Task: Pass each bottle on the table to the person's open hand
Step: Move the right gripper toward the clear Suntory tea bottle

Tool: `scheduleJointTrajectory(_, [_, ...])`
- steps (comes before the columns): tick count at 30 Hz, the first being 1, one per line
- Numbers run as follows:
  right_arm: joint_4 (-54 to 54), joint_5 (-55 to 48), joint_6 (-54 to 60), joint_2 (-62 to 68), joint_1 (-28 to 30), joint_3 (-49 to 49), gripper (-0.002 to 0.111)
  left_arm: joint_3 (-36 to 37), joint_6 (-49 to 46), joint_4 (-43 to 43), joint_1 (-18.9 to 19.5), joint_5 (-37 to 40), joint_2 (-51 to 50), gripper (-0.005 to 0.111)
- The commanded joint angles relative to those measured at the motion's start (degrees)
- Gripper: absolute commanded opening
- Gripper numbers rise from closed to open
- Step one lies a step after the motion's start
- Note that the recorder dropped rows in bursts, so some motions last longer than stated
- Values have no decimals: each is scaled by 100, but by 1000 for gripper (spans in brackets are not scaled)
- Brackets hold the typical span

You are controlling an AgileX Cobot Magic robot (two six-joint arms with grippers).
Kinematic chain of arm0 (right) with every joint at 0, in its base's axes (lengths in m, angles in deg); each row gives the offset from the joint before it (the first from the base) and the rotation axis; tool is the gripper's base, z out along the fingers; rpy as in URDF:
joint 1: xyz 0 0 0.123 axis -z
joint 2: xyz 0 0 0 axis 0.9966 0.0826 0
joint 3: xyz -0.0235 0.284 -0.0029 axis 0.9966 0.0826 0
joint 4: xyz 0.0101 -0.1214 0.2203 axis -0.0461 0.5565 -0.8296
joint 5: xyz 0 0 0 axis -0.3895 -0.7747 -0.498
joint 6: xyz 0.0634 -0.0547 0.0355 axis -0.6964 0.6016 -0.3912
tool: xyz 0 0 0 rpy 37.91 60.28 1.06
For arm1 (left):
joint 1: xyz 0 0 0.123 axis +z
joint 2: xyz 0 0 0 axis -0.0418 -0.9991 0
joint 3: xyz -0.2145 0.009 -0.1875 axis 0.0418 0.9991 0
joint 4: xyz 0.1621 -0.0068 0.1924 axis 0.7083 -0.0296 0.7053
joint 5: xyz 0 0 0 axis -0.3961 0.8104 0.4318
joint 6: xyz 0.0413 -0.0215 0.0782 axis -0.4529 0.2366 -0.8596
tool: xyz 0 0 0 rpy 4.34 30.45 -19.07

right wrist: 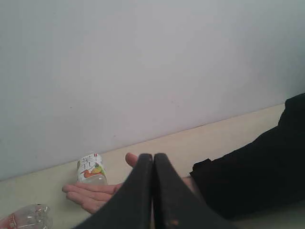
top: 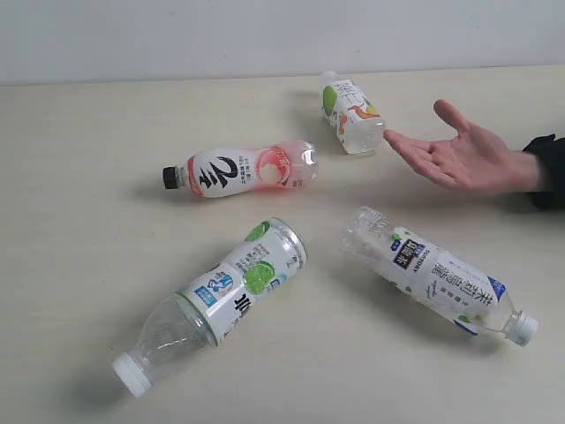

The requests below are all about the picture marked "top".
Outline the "person's open bare hand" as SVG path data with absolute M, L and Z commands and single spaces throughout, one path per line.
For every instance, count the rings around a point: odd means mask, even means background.
M 452 191 L 476 194 L 535 193 L 546 189 L 539 159 L 512 151 L 501 137 L 471 122 L 440 99 L 436 115 L 456 130 L 451 140 L 425 141 L 386 130 L 384 139 L 417 174 Z

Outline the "black sleeved forearm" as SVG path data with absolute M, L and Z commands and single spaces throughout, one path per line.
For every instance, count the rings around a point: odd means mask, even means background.
M 534 155 L 541 168 L 542 188 L 529 192 L 534 207 L 540 210 L 564 210 L 564 138 L 554 134 L 538 136 L 523 149 Z

